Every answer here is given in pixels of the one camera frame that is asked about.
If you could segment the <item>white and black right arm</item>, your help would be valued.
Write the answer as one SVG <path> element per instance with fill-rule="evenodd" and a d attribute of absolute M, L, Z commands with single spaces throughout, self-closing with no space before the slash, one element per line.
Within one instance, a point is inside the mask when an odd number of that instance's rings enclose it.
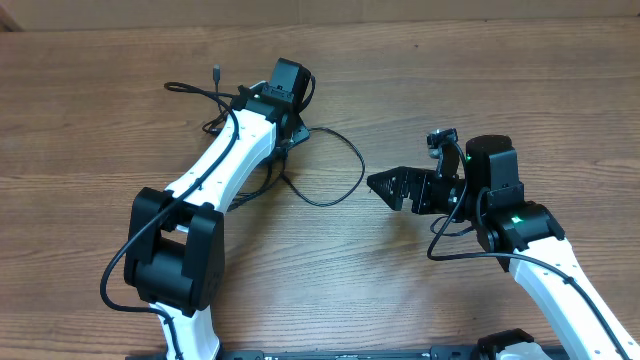
<path fill-rule="evenodd" d="M 455 130 L 427 137 L 435 169 L 400 166 L 368 177 L 392 210 L 404 200 L 412 212 L 435 214 L 434 237 L 451 223 L 469 222 L 481 251 L 437 255 L 433 261 L 494 258 L 538 306 L 571 359 L 636 359 L 638 342 L 626 331 L 582 270 L 566 232 L 545 206 L 525 198 L 517 152 L 505 135 L 458 143 Z"/>

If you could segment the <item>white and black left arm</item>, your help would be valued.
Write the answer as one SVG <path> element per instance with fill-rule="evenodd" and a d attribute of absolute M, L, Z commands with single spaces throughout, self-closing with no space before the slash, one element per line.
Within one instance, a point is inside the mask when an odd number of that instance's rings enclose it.
<path fill-rule="evenodd" d="M 279 59 L 270 80 L 239 89 L 226 125 L 185 174 L 135 197 L 124 280 L 161 321 L 160 358 L 217 358 L 211 302 L 225 269 L 224 215 L 258 165 L 308 139 L 300 114 L 314 89 L 307 68 Z"/>

